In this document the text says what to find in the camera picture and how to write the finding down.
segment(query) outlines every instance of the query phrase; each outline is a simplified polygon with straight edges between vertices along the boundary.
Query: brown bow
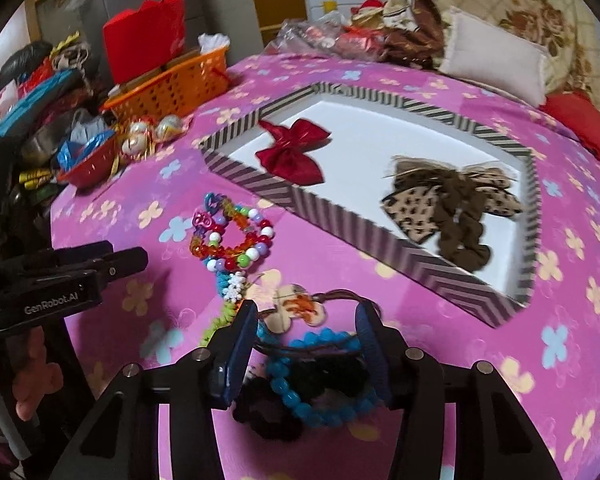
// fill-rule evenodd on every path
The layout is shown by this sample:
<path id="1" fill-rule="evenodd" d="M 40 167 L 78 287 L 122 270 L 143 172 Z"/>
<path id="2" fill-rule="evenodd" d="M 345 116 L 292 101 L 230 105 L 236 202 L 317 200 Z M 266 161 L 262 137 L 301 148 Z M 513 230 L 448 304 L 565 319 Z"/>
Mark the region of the brown bow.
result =
<path id="1" fill-rule="evenodd" d="M 491 164 L 456 170 L 433 160 L 395 160 L 394 192 L 382 199 L 382 209 L 414 242 L 440 231 L 443 258 L 469 272 L 483 268 L 491 257 L 490 248 L 479 243 L 483 213 L 512 217 L 522 211 L 506 191 L 511 180 L 505 171 Z"/>

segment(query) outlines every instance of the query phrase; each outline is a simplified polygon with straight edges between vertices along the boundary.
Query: red paper bag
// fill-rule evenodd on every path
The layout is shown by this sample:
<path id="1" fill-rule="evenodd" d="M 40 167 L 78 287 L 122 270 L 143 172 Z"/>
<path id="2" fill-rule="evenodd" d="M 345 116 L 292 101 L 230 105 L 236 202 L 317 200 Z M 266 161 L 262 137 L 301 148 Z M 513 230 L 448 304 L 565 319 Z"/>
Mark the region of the red paper bag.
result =
<path id="1" fill-rule="evenodd" d="M 111 18 L 102 33 L 113 81 L 131 81 L 182 54 L 184 0 L 145 0 Z"/>

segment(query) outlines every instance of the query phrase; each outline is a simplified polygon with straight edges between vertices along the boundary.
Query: blue beaded bracelet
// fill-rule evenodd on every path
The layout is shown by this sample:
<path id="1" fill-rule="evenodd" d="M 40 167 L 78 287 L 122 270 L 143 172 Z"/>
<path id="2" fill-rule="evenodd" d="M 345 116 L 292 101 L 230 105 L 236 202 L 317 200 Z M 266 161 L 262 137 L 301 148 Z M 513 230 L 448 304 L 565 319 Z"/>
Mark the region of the blue beaded bracelet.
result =
<path id="1" fill-rule="evenodd" d="M 275 343 L 273 337 L 263 323 L 258 325 L 258 337 L 264 342 Z M 319 333 L 307 332 L 304 339 L 294 339 L 289 346 L 292 348 L 309 348 L 318 344 L 342 342 L 342 348 L 347 350 L 360 350 L 358 338 L 351 338 L 347 332 L 334 332 L 330 328 L 323 328 Z M 271 377 L 271 389 L 280 395 L 283 404 L 288 407 L 294 416 L 301 419 L 310 428 L 328 426 L 337 428 L 343 422 L 350 422 L 357 415 L 366 415 L 379 403 L 376 391 L 371 387 L 364 394 L 358 396 L 351 404 L 338 409 L 318 410 L 306 402 L 302 402 L 300 395 L 293 391 L 286 380 L 290 371 L 288 364 L 290 358 L 271 358 L 266 365 L 267 375 Z"/>

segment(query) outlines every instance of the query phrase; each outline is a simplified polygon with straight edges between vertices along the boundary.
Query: red pillow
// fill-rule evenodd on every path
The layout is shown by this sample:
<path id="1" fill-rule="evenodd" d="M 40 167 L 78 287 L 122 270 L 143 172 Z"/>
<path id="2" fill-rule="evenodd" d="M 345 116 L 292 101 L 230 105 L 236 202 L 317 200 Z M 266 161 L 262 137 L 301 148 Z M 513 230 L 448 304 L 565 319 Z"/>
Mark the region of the red pillow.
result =
<path id="1" fill-rule="evenodd" d="M 600 112 L 586 94 L 549 95 L 540 109 L 572 130 L 582 145 L 600 161 Z"/>

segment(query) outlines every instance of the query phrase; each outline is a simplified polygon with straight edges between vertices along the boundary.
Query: pink bedspread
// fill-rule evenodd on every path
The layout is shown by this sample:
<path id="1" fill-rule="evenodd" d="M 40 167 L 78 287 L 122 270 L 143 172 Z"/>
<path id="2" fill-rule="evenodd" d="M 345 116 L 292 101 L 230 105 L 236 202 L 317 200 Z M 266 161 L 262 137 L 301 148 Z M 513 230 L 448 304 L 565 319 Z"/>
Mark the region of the pink bedspread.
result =
<path id="1" fill-rule="evenodd" d="M 195 348 L 221 304 L 213 276 L 189 254 L 190 218 L 210 190 L 266 211 L 275 244 L 259 271 L 257 300 L 299 283 L 311 292 L 350 288 L 377 301 L 384 319 L 441 362 L 494 363 L 520 398 L 565 480 L 600 471 L 600 164 L 552 118 L 470 85 L 426 72 L 344 60 L 251 57 L 233 68 L 243 82 L 195 113 L 189 133 L 131 167 L 105 192 L 56 200 L 54 246 L 108 239 L 141 245 L 148 269 L 110 286 L 103 306 L 68 319 L 95 390 L 128 362 L 153 367 Z M 311 82 L 398 92 L 460 112 L 532 147 L 542 186 L 542 248 L 529 308 L 497 330 L 355 248 L 210 174 L 195 141 L 242 114 Z M 329 322 L 353 330 L 353 305 L 328 304 Z M 296 321 L 295 329 L 306 326 Z M 337 430 L 307 431 L 294 444 L 266 444 L 229 412 L 214 413 L 227 480 L 386 478 L 399 413 L 378 410 Z M 448 412 L 442 478 L 451 479 L 454 416 Z M 161 475 L 171 478 L 167 422 L 160 424 Z"/>

